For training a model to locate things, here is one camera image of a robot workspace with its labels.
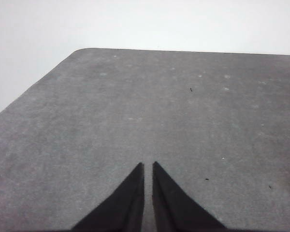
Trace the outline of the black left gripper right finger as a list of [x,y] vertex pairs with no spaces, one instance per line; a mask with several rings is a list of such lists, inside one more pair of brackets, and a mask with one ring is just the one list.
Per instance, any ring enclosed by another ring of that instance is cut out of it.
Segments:
[[227,231],[210,213],[190,198],[158,163],[153,163],[153,207],[159,232]]

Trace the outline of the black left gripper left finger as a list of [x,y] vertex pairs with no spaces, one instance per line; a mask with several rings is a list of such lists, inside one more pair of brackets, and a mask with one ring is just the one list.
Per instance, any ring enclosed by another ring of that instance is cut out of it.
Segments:
[[144,164],[138,163],[115,191],[81,219],[73,232],[139,232],[145,205]]

